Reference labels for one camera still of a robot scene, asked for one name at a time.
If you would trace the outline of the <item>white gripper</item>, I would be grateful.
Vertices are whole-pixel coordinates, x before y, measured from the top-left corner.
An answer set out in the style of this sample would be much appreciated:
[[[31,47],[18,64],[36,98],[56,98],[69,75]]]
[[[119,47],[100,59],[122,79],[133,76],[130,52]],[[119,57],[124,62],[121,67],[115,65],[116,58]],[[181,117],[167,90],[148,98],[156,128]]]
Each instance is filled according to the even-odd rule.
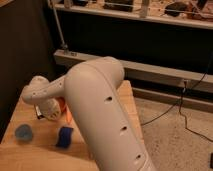
[[[48,99],[38,105],[41,114],[50,121],[56,121],[61,116],[59,102],[56,99]]]

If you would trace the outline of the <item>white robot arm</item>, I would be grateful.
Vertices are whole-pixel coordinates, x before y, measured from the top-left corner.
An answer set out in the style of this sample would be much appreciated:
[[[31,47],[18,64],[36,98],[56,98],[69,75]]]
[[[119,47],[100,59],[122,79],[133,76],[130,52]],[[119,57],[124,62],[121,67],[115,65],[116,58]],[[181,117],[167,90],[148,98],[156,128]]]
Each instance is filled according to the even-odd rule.
[[[135,133],[117,89],[124,67],[113,57],[81,62],[52,82],[25,86],[24,102],[63,97],[99,171],[157,171]]]

